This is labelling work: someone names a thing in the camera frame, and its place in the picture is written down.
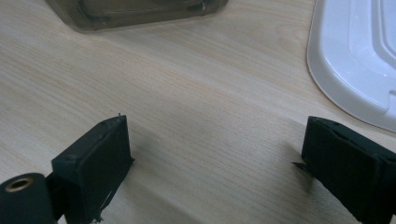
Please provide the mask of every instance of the white plastic container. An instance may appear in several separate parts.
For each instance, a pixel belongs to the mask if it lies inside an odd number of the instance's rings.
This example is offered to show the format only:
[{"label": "white plastic container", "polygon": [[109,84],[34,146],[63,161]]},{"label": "white plastic container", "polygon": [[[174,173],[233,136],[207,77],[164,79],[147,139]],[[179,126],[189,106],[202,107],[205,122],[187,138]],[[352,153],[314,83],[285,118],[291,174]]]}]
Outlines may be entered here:
[{"label": "white plastic container", "polygon": [[317,0],[307,60],[332,101],[396,132],[395,0]]}]

